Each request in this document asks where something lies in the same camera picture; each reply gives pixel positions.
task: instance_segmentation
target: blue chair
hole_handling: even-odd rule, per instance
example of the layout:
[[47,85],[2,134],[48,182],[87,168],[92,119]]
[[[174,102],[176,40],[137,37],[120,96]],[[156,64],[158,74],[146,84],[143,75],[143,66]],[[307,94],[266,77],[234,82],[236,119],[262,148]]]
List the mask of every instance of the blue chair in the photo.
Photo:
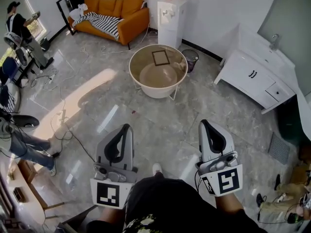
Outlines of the blue chair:
[[11,81],[16,84],[16,79],[14,78],[17,72],[23,72],[23,69],[19,67],[12,57],[6,57],[2,65],[2,72],[7,76]]

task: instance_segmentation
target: khaki pants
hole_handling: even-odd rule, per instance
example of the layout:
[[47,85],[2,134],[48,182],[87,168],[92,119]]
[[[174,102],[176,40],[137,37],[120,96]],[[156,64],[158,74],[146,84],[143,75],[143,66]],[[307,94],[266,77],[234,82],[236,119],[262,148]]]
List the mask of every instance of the khaki pants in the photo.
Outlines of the khaki pants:
[[299,203],[300,198],[307,192],[305,186],[303,184],[279,184],[276,188],[277,192],[281,195],[286,193],[286,196],[292,197],[290,200],[282,201],[280,203],[277,202],[264,202],[261,204],[260,208],[265,211],[270,212],[287,212],[289,208],[289,212],[296,212],[296,207]]
[[35,62],[37,65],[45,67],[48,63],[48,59],[44,56],[44,52],[40,46],[40,44],[35,40],[33,36],[31,36],[32,41],[28,43],[25,48],[29,49],[34,55]]

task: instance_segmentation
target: man wearing black cap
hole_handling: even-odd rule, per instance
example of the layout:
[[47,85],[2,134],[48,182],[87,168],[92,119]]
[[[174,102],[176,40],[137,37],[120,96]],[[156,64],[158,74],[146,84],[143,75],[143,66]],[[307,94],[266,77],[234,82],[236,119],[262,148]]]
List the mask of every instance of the man wearing black cap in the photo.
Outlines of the man wearing black cap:
[[20,5],[20,2],[12,2],[7,8],[8,19],[6,21],[8,31],[11,31],[20,37],[22,37],[26,44],[24,47],[29,49],[34,57],[37,64],[40,66],[40,69],[47,68],[53,61],[53,58],[49,60],[44,56],[41,46],[29,32],[27,26],[30,25],[34,20],[38,19],[38,15],[33,18],[26,20],[20,14],[16,14],[16,8]]

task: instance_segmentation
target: gray floor mat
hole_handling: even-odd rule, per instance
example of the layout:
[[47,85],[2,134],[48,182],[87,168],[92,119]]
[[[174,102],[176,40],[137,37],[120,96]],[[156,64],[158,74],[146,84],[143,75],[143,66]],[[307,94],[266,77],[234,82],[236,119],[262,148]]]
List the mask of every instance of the gray floor mat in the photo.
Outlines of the gray floor mat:
[[286,165],[290,147],[273,132],[268,152],[273,158]]

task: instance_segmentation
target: faucet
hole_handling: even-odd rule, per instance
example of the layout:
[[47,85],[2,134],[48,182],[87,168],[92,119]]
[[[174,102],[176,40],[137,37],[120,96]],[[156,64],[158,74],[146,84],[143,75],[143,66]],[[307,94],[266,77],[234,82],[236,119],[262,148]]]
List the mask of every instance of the faucet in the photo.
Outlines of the faucet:
[[274,39],[272,42],[271,42],[271,44],[270,44],[270,46],[269,46],[269,48],[272,50],[272,51],[275,51],[275,50],[277,50],[277,48],[278,48],[278,40],[279,40],[279,35],[278,34],[275,34],[275,35],[273,35],[272,36],[272,39]]

